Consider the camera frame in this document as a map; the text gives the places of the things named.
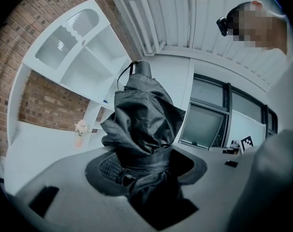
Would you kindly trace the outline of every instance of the white cabinet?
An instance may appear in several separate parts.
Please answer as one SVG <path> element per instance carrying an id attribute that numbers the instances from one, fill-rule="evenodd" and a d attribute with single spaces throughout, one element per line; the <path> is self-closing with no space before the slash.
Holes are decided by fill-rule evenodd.
<path id="1" fill-rule="evenodd" d="M 29 70 L 91 100 L 84 119 L 97 133 L 89 133 L 85 147 L 100 147 L 104 135 L 96 117 L 101 107 L 103 119 L 113 113 L 114 94 L 119 74 L 130 64 L 126 50 L 117 38 L 104 13 L 94 0 L 86 1 L 64 13 L 49 25 L 25 54 L 19 75 L 12 87 L 22 96 Z M 123 90 L 122 77 L 119 89 Z M 10 96 L 7 116 L 9 145 L 14 140 L 19 99 Z"/>

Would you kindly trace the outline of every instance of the small vase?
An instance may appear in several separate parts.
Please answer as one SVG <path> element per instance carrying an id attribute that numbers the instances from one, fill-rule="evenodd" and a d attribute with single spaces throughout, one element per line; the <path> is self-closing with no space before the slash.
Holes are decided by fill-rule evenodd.
<path id="1" fill-rule="evenodd" d="M 80 136 L 79 134 L 75 134 L 75 139 L 74 139 L 74 146 L 76 148 L 80 148 L 82 146 L 82 135 Z"/>

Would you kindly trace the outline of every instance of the black cable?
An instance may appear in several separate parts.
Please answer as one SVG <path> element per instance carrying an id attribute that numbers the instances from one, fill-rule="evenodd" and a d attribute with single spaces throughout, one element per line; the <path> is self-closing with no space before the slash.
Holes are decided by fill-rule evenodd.
<path id="1" fill-rule="evenodd" d="M 133 65 L 134 65 L 134 64 L 137 64 L 137 63 L 138 63 L 138 61 L 132 61 L 132 62 L 129 64 L 129 66 L 128 66 L 126 69 L 124 69 L 123 72 L 119 75 L 119 77 L 118 77 L 118 79 L 117 79 L 117 90 L 118 90 L 118 91 L 119 91 L 119 88 L 118 88 L 118 80 L 121 78 L 122 74 L 124 74 L 124 72 L 130 68 L 130 73 L 129 73 L 129 75 L 131 75 L 132 72 L 133 72 Z"/>

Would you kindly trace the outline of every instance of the window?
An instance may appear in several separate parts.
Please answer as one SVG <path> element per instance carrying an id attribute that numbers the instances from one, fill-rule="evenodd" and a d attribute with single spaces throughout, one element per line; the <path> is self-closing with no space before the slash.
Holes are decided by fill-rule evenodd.
<path id="1" fill-rule="evenodd" d="M 233 110 L 236 110 L 262 123 L 261 106 L 232 91 Z"/>
<path id="2" fill-rule="evenodd" d="M 190 104 L 181 139 L 185 143 L 206 148 L 213 146 L 214 143 L 221 146 L 222 137 L 218 133 L 224 119 L 224 114 Z"/>
<path id="3" fill-rule="evenodd" d="M 277 116 L 254 97 L 218 80 L 194 75 L 181 143 L 200 148 L 230 146 L 252 136 L 255 145 L 277 133 Z"/>
<path id="4" fill-rule="evenodd" d="M 214 83 L 194 79 L 191 97 L 223 106 L 223 87 Z"/>
<path id="5" fill-rule="evenodd" d="M 227 126 L 227 89 L 195 74 L 181 142 L 208 149 L 221 147 Z"/>

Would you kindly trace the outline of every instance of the brick wall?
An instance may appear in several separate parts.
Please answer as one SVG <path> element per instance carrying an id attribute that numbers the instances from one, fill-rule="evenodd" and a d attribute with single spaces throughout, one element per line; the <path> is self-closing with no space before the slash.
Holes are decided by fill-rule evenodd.
<path id="1" fill-rule="evenodd" d="M 23 0 L 0 30 L 0 155 L 8 147 L 6 113 L 11 86 L 23 56 L 39 34 L 70 8 L 86 0 Z M 132 59 L 140 59 L 121 27 L 123 22 L 112 0 L 95 0 Z M 89 100 L 32 72 L 21 100 L 19 119 L 28 123 L 73 130 Z"/>

